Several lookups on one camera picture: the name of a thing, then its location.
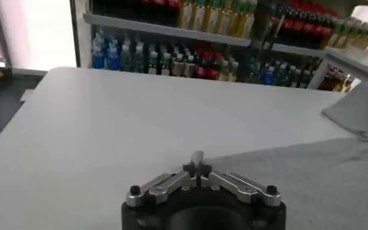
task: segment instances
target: black knob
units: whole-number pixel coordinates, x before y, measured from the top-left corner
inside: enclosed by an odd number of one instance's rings
[[[140,195],[141,188],[138,185],[133,185],[129,188],[129,193],[131,193],[133,196]]]
[[[270,195],[276,195],[278,193],[277,187],[273,186],[273,185],[268,185],[266,192]]]

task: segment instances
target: red label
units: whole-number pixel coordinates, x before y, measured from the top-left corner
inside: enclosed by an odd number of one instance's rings
[[[300,31],[303,28],[304,23],[302,21],[295,21],[294,22],[294,29],[296,31]]]
[[[322,34],[322,26],[320,26],[320,25],[313,26],[313,33],[314,34]]]
[[[212,80],[217,80],[219,78],[220,72],[216,69],[207,70],[207,78]]]
[[[199,67],[196,66],[196,75],[198,75],[199,77],[204,77],[205,76],[205,70],[203,67]]]
[[[323,27],[322,34],[324,35],[324,37],[330,36],[332,34],[332,29],[329,27]]]
[[[313,30],[313,25],[312,24],[309,24],[309,23],[306,23],[304,26],[303,26],[303,31],[309,33]]]
[[[169,0],[170,7],[179,8],[181,6],[180,0]]]
[[[284,19],[282,22],[282,28],[284,29],[290,29],[293,28],[294,22],[290,19]]]

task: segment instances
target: white tabletop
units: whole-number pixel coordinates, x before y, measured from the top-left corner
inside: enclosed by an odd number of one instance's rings
[[[207,157],[352,135],[335,92],[57,68],[0,135],[0,230],[119,229],[132,184]]]

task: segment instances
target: screw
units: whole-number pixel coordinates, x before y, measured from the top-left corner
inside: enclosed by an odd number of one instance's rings
[[[133,196],[138,196],[141,193],[141,188],[138,185],[133,185],[129,188],[129,193]]]
[[[266,192],[270,195],[276,195],[278,193],[277,187],[273,186],[273,185],[268,185]]]
[[[211,186],[211,190],[218,191],[218,190],[220,190],[220,186],[217,186],[217,185]]]

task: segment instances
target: bottle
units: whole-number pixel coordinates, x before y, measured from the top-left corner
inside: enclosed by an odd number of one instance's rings
[[[336,21],[334,21],[335,23],[335,30],[333,35],[330,37],[330,39],[327,42],[327,46],[329,47],[335,47],[336,43],[338,41],[338,39],[341,36],[342,30],[344,28],[344,20],[343,19],[338,19]]]
[[[257,0],[247,0],[247,12],[242,16],[239,23],[236,36],[240,38],[249,39],[254,22],[254,10],[257,6]]]
[[[110,43],[109,50],[107,52],[107,69],[109,70],[119,70],[120,61],[117,52],[117,47],[113,43]]]
[[[303,76],[301,77],[299,88],[306,89],[309,86],[310,80],[311,80],[310,71],[305,70],[303,72]]]
[[[179,11],[179,27],[183,29],[190,29],[193,0],[185,0]]]
[[[143,46],[141,45],[136,46],[136,52],[132,62],[132,69],[135,73],[143,73],[144,71]]]
[[[269,66],[268,70],[265,71],[264,74],[261,76],[261,84],[268,86],[272,85],[274,70],[275,68],[273,66]]]
[[[204,21],[204,31],[208,33],[215,33],[216,24],[219,16],[220,0],[211,0],[212,4],[208,8],[207,17]]]
[[[204,0],[197,0],[196,10],[194,12],[195,13],[195,18],[194,18],[193,30],[195,30],[195,31],[201,31],[202,30],[202,25],[203,25],[205,12],[206,12],[206,8],[205,8],[205,5],[204,5]]]
[[[287,78],[287,74],[286,74],[286,64],[281,64],[279,66],[279,68],[277,67],[278,71],[274,76],[274,85],[275,86],[283,86],[286,78]]]
[[[121,48],[120,68],[121,71],[131,72],[131,53],[127,45],[122,45]]]
[[[186,62],[184,63],[184,77],[191,78],[194,75],[195,64],[194,64],[194,56],[188,55]]]
[[[292,81],[291,81],[291,87],[297,88],[299,87],[299,81],[301,80],[301,70],[295,69],[294,72],[292,72]]]
[[[104,69],[104,53],[101,44],[95,41],[92,47],[92,68]]]
[[[239,66],[239,63],[236,62],[236,61],[233,61],[231,63],[231,69],[229,71],[228,81],[230,81],[230,82],[236,82],[236,80],[237,80],[238,66]]]
[[[222,60],[221,61],[221,71],[220,71],[220,75],[219,75],[219,81],[228,81],[228,75],[229,75],[228,61],[227,60]]]
[[[184,62],[182,60],[182,54],[177,54],[177,58],[173,60],[171,66],[171,76],[179,77],[182,76],[184,71]]]
[[[161,75],[169,76],[170,75],[170,58],[171,55],[168,52],[163,54],[163,61],[161,66]]]
[[[151,57],[149,59],[149,67],[148,71],[149,74],[157,74],[157,52],[151,51]]]
[[[349,18],[344,23],[344,28],[341,32],[341,35],[338,37],[335,48],[342,49],[344,47],[345,40],[346,40],[347,36],[349,35],[349,32],[351,31],[353,24],[354,24],[354,21],[351,18]]]
[[[224,9],[221,11],[220,19],[217,20],[217,33],[221,35],[228,35],[229,23],[231,22],[231,3],[232,0],[225,0]]]

